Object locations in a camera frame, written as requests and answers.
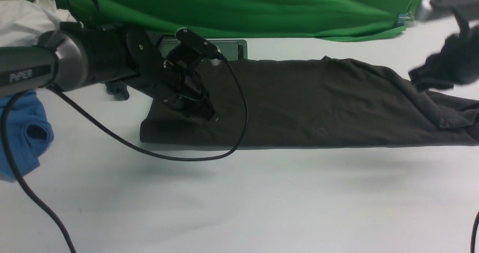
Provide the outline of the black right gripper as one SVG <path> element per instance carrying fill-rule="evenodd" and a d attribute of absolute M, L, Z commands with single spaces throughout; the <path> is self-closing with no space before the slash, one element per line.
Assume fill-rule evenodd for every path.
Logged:
<path fill-rule="evenodd" d="M 459 33 L 446 38 L 440 52 L 427 57 L 424 65 L 409 71 L 411 83 L 418 91 L 447 90 L 478 81 L 478 26 L 471 28 L 459 10 L 452 13 Z"/>

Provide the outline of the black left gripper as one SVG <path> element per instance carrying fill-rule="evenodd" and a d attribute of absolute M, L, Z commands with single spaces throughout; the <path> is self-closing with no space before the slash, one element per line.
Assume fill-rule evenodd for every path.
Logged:
<path fill-rule="evenodd" d="M 130 50 L 137 75 L 124 80 L 127 86 L 165 104 L 186 117 L 217 120 L 210 94 L 195 68 L 202 55 L 178 44 L 166 57 L 153 45 L 136 45 Z"/>

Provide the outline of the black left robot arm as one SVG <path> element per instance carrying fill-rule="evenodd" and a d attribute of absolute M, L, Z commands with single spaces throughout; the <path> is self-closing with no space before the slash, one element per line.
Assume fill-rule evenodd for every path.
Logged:
<path fill-rule="evenodd" d="M 202 59 L 219 59 L 219 48 L 187 28 L 176 34 L 178 45 L 162 56 L 162 38 L 141 28 L 82 28 L 63 22 L 33 46 L 2 47 L 1 96 L 52 86 L 69 92 L 118 81 L 187 117 L 215 121 L 210 94 L 196 67 Z"/>

